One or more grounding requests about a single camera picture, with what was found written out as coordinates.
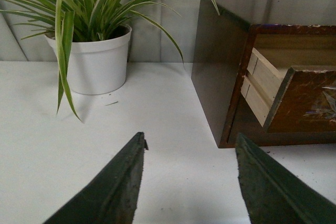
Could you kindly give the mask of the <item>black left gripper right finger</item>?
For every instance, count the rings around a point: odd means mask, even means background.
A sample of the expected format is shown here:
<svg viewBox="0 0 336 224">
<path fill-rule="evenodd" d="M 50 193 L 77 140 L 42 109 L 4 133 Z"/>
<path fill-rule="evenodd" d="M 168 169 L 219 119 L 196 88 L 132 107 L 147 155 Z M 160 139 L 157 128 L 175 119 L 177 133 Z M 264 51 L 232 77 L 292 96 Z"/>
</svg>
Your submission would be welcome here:
<svg viewBox="0 0 336 224">
<path fill-rule="evenodd" d="M 235 151 L 251 223 L 335 223 L 335 204 L 241 133 Z"/>
</svg>

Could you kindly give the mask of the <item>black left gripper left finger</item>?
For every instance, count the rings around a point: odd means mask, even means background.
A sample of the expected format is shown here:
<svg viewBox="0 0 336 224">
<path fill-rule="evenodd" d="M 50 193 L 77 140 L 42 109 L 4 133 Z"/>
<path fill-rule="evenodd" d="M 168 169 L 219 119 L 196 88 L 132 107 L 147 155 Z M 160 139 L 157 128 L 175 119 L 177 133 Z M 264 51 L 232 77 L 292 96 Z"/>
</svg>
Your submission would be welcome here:
<svg viewBox="0 0 336 224">
<path fill-rule="evenodd" d="M 137 132 L 93 180 L 46 223 L 132 223 L 148 149 Z"/>
</svg>

